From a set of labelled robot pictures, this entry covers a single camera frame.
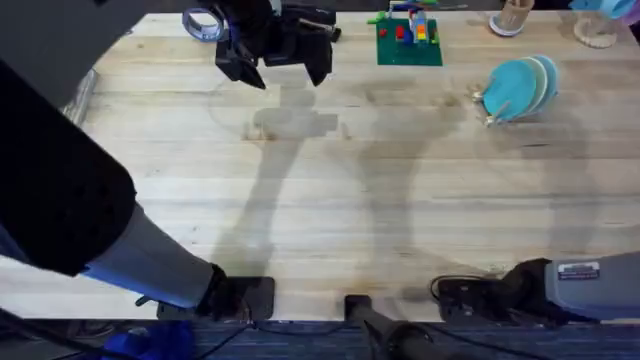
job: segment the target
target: wooden table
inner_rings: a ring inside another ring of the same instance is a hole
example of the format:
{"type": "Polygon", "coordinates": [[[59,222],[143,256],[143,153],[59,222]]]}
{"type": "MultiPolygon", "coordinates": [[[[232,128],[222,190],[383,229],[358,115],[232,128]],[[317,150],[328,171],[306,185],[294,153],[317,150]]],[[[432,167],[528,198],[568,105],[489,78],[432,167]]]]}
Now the wooden table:
{"type": "MultiPolygon", "coordinates": [[[[376,65],[371,14],[340,14],[334,72],[227,80],[178,15],[149,15],[96,65],[84,129],[131,172],[147,214],[232,275],[277,280],[276,319],[339,320],[367,293],[438,320],[442,274],[539,256],[640,250],[640,49],[574,41],[571,13],[502,39],[486,13],[437,13],[445,66],[376,65]],[[500,62],[545,54],[559,96],[537,121],[485,128],[468,96],[500,62]]],[[[154,318],[137,294],[0,263],[0,305],[28,317],[154,318]]]]}

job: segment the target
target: black cable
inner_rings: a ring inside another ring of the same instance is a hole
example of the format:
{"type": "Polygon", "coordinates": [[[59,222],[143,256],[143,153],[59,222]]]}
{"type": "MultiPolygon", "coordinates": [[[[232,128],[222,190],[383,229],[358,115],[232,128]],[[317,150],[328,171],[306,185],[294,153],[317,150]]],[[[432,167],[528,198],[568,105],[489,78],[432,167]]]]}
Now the black cable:
{"type": "Polygon", "coordinates": [[[371,331],[367,327],[367,324],[364,321],[360,322],[360,329],[362,330],[362,334],[364,335],[365,340],[367,341],[367,353],[368,358],[371,360],[376,360],[376,347],[373,344],[373,335],[371,331]]]}
{"type": "Polygon", "coordinates": [[[90,340],[101,338],[114,332],[117,327],[116,321],[106,321],[104,325],[96,329],[88,329],[87,323],[88,321],[86,320],[80,323],[80,328],[76,331],[75,336],[73,336],[74,339],[90,340]]]}
{"type": "Polygon", "coordinates": [[[254,328],[258,331],[262,331],[262,332],[266,332],[269,334],[276,334],[276,335],[284,335],[284,336],[298,336],[298,337],[316,337],[316,336],[329,336],[331,334],[334,334],[342,329],[345,329],[347,327],[346,323],[341,323],[340,325],[329,329],[327,331],[319,331],[319,332],[289,332],[289,331],[280,331],[280,330],[273,330],[273,329],[266,329],[263,327],[260,327],[260,325],[258,325],[258,323],[255,323],[254,328]]]}
{"type": "Polygon", "coordinates": [[[342,322],[340,323],[340,325],[336,326],[333,329],[329,329],[327,331],[321,331],[321,332],[289,332],[289,331],[267,329],[267,328],[261,327],[257,321],[253,320],[253,312],[251,310],[251,306],[249,306],[249,303],[247,303],[245,300],[242,300],[242,302],[244,303],[245,311],[247,312],[247,317],[249,318],[249,322],[253,323],[253,328],[258,331],[266,332],[269,334],[284,335],[284,336],[298,336],[298,337],[329,336],[333,333],[336,333],[342,329],[347,328],[347,323],[342,322]]]}
{"type": "Polygon", "coordinates": [[[248,328],[250,328],[252,325],[251,324],[247,324],[239,329],[237,329],[236,331],[234,331],[231,335],[227,336],[226,339],[222,340],[218,345],[214,346],[211,348],[211,350],[208,350],[204,353],[202,353],[201,355],[196,356],[195,360],[202,360],[205,359],[207,356],[215,353],[216,351],[222,349],[222,347],[224,347],[225,345],[227,345],[227,343],[233,339],[236,338],[236,336],[242,334],[245,330],[247,330],[248,328]]]}
{"type": "Polygon", "coordinates": [[[74,353],[58,356],[58,357],[55,357],[55,358],[49,359],[49,360],[67,360],[67,359],[71,359],[74,356],[79,356],[81,354],[84,354],[84,353],[82,351],[76,351],[74,353]]]}
{"type": "Polygon", "coordinates": [[[29,334],[35,335],[44,340],[50,341],[54,344],[64,346],[70,349],[74,349],[74,350],[78,350],[86,353],[93,353],[100,356],[112,357],[115,359],[137,360],[136,357],[133,357],[131,355],[106,350],[103,348],[85,344],[80,341],[68,339],[62,335],[52,332],[51,330],[32,324],[6,311],[3,308],[0,308],[0,321],[4,322],[5,324],[11,326],[16,330],[27,332],[29,334]]]}
{"type": "Polygon", "coordinates": [[[500,345],[495,345],[495,344],[489,344],[489,343],[485,343],[482,341],[477,341],[477,340],[473,340],[470,339],[468,337],[462,336],[462,335],[458,335],[458,334],[454,334],[448,330],[442,329],[438,326],[429,324],[429,323],[423,323],[420,324],[426,328],[429,328],[433,331],[439,332],[442,335],[448,336],[452,339],[458,340],[458,341],[462,341],[462,342],[466,342],[467,344],[471,344],[474,346],[478,346],[478,347],[483,347],[486,349],[491,349],[491,350],[495,350],[495,351],[500,351],[503,353],[507,353],[507,354],[511,354],[511,355],[515,355],[515,356],[520,356],[523,358],[528,358],[528,359],[536,359],[536,360],[551,360],[551,358],[548,358],[546,356],[542,356],[542,355],[536,355],[536,354],[532,354],[532,353],[528,353],[526,351],[520,351],[520,350],[515,350],[515,349],[510,349],[504,346],[500,346],[500,345]]]}

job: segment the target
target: blue cloth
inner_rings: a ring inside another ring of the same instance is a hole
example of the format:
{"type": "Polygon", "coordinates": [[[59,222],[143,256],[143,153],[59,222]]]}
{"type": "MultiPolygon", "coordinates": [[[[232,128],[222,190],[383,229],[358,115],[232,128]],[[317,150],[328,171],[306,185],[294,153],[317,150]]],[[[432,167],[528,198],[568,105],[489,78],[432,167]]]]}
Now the blue cloth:
{"type": "Polygon", "coordinates": [[[167,321],[146,328],[147,334],[119,333],[104,348],[135,356],[140,360],[188,360],[192,357],[194,336],[188,321],[167,321]]]}
{"type": "Polygon", "coordinates": [[[629,13],[636,0],[573,0],[569,7],[580,11],[600,11],[611,19],[629,13]]]}

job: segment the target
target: stacked plates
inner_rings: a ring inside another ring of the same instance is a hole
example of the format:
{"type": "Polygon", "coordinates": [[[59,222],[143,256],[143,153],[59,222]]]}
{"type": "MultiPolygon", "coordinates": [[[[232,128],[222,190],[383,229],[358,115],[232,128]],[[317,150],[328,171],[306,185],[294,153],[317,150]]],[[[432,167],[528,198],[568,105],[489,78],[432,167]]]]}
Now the stacked plates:
{"type": "Polygon", "coordinates": [[[491,73],[484,107],[495,122],[538,113],[557,93],[557,73],[544,55],[507,61],[491,73]]]}

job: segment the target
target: red lego brick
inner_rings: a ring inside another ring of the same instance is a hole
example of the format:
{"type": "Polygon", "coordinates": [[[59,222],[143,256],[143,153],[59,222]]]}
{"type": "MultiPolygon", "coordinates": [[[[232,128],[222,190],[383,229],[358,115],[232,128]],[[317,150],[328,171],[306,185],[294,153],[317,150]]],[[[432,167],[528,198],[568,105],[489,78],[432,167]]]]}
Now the red lego brick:
{"type": "Polygon", "coordinates": [[[396,27],[396,39],[402,39],[404,38],[404,27],[402,27],[402,25],[398,25],[396,27]]]}

